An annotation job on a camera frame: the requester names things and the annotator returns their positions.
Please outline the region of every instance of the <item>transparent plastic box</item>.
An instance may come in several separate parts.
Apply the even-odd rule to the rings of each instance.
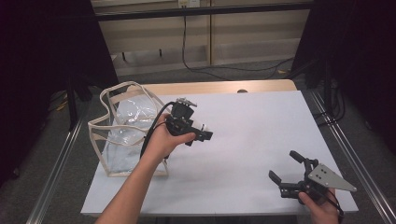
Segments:
[[[93,148],[107,176],[127,176],[140,160],[144,137],[163,102],[132,81],[103,90],[100,101],[106,114],[88,122]],[[154,174],[168,175],[165,160]]]

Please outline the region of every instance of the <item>electrical cord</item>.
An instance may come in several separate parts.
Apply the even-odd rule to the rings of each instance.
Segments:
[[[341,91],[339,91],[339,88],[337,88],[337,91],[336,91],[336,92],[340,92],[341,101],[342,101],[342,108],[341,108],[341,106],[339,105],[339,102],[338,102],[338,94],[336,94],[336,95],[335,95],[335,98],[337,99],[337,100],[336,100],[336,101],[337,101],[336,104],[337,104],[338,107],[339,107],[339,109],[338,109],[336,115],[334,115],[334,116],[331,118],[331,120],[328,120],[328,121],[319,123],[319,124],[318,124],[318,127],[323,126],[323,125],[334,124],[334,123],[340,121],[340,120],[344,117],[344,115],[345,115],[345,113],[346,113],[346,103],[345,103],[344,94],[343,94]]]
[[[324,198],[329,204],[331,204],[332,206],[334,206],[337,210],[338,210],[338,223],[341,224],[343,222],[345,213],[344,210],[341,208],[340,203],[338,202],[337,197],[335,197],[335,194],[333,194],[331,191],[328,190],[328,192],[330,192],[330,194],[334,197],[335,202],[333,202],[329,197],[327,197],[326,195],[323,195],[322,193],[320,193],[318,190],[312,188],[311,190],[313,190],[316,194],[318,194],[320,197]]]
[[[186,59],[185,59],[187,22],[186,22],[186,17],[184,16],[183,18],[184,18],[184,32],[183,32],[183,46],[182,46],[181,55],[182,55],[182,61],[183,61],[184,66],[187,69],[189,69],[191,72],[207,74],[212,77],[217,77],[219,79],[231,81],[230,79],[228,79],[226,77],[219,77],[215,74],[212,74],[212,73],[209,73],[209,72],[206,72],[203,70],[206,70],[206,69],[231,69],[231,70],[238,70],[238,71],[245,71],[245,72],[261,72],[261,71],[271,70],[271,69],[275,68],[274,72],[269,77],[265,78],[265,79],[268,79],[268,78],[273,77],[276,74],[276,70],[281,64],[292,61],[294,59],[294,57],[288,58],[287,60],[284,60],[274,66],[270,66],[270,67],[266,67],[266,68],[259,68],[259,69],[246,69],[246,68],[237,68],[237,67],[228,67],[228,66],[208,66],[208,67],[201,67],[201,68],[191,68],[187,65]]]
[[[168,107],[169,105],[174,105],[175,102],[169,102],[168,104],[164,105],[163,108],[161,108],[160,112],[157,114],[157,117],[155,117],[155,120],[152,122],[151,127],[148,129],[148,134],[145,137],[145,141],[143,142],[142,149],[140,150],[140,158],[142,158],[143,153],[146,151],[146,147],[148,146],[149,139],[151,138],[152,134],[154,133],[154,130],[164,122],[160,123],[157,125],[157,121],[160,118],[160,115],[163,113],[163,111]]]

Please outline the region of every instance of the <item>white table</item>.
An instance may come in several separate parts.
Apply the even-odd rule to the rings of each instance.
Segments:
[[[318,159],[340,175],[299,91],[160,96],[165,103],[177,97],[197,103],[194,119],[214,134],[210,141],[177,147],[168,160],[169,176],[153,177],[142,216],[306,213],[297,200],[280,198],[268,177],[273,170],[284,182],[303,179],[304,166],[289,156],[291,150]],[[81,213],[100,215],[124,180],[106,177],[99,164]],[[345,212],[358,211],[349,192],[336,194]]]

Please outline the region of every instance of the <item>metal rail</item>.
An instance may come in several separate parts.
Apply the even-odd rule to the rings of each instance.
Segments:
[[[250,6],[230,6],[230,7],[188,7],[188,8],[170,8],[149,11],[128,11],[114,13],[96,13],[91,16],[70,16],[60,17],[57,21],[123,21],[150,18],[166,18],[166,17],[183,17],[183,16],[202,16],[216,14],[233,14],[233,13],[249,13],[249,12],[268,12],[268,11],[291,11],[305,10],[315,7],[328,7],[335,2],[299,2],[299,3],[281,3],[281,4],[261,4]]]
[[[320,112],[324,112],[325,108],[323,106],[324,101],[320,94],[316,92],[311,92],[312,98],[314,99]],[[324,114],[326,121],[330,121],[331,118]],[[340,126],[335,122],[328,125],[332,134],[334,135],[336,141],[338,142],[340,148],[344,151],[347,160],[355,171],[358,179],[361,181],[363,187],[365,188],[367,194],[372,200],[375,208],[377,209],[379,215],[382,217],[385,223],[392,224],[396,223],[396,216],[393,208],[390,206],[389,201],[385,197],[382,190],[375,183],[373,178],[370,176],[365,166],[361,162],[355,149],[350,145],[347,137],[344,135]]]
[[[35,202],[35,207],[33,208],[26,224],[39,224],[43,221],[46,215],[47,209],[50,205],[50,200],[56,190],[58,181],[61,177],[64,166],[66,165],[69,154],[73,148],[76,138],[78,136],[79,130],[81,128],[82,119],[87,116],[89,102],[84,103],[80,109],[80,116],[77,124],[74,126],[73,130],[69,132],[64,141],[64,146],[59,154],[58,160],[55,162],[52,171],[47,179],[46,185],[41,190],[41,193]]]

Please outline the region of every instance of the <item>silver metal plate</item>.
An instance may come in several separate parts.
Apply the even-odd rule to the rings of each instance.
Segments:
[[[311,174],[309,174],[308,178],[327,188],[343,189],[353,192],[357,191],[354,186],[324,164],[319,164]]]

